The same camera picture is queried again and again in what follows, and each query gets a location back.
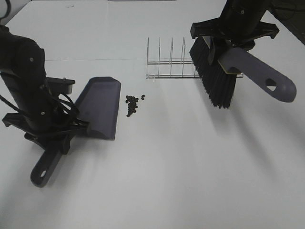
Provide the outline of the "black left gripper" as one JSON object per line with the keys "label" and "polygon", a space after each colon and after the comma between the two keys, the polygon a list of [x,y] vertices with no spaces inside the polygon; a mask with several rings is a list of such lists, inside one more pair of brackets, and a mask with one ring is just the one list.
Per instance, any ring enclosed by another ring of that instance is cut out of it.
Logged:
{"label": "black left gripper", "polygon": [[2,98],[16,111],[7,113],[2,121],[6,127],[12,125],[24,131],[25,139],[44,150],[47,148],[48,140],[59,140],[60,152],[66,155],[70,149],[71,139],[79,133],[88,132],[90,123],[78,118],[80,111],[67,94],[54,96],[46,93],[44,99],[51,109],[40,110],[38,114],[30,115]]}

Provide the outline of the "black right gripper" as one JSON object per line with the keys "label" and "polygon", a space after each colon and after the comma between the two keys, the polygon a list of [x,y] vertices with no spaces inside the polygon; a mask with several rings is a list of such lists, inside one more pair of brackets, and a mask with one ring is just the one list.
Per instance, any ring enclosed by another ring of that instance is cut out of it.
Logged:
{"label": "black right gripper", "polygon": [[266,9],[250,9],[241,7],[224,8],[220,17],[202,22],[194,22],[190,33],[194,39],[210,36],[208,63],[213,65],[217,57],[215,38],[228,40],[235,47],[249,51],[255,46],[255,39],[261,37],[275,38],[279,29],[275,24],[262,22]]}

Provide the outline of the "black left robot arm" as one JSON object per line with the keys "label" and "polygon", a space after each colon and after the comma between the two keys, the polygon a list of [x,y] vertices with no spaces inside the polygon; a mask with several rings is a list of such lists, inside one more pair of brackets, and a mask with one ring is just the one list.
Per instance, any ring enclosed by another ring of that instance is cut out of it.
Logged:
{"label": "black left robot arm", "polygon": [[61,154],[70,149],[71,139],[87,130],[89,123],[69,97],[74,80],[47,77],[45,51],[32,39],[14,35],[0,27],[0,77],[15,103],[0,98],[12,108],[3,118],[5,126],[25,132],[44,149]]}

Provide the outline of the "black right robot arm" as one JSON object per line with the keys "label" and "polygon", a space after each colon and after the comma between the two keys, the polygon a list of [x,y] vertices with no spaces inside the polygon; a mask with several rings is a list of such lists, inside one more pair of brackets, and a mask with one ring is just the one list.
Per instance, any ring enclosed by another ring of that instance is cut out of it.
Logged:
{"label": "black right robot arm", "polygon": [[249,51],[256,39],[275,38],[278,27],[261,21],[270,3],[270,0],[228,0],[218,18],[194,22],[191,37],[210,38],[208,63],[214,64],[229,46]]}

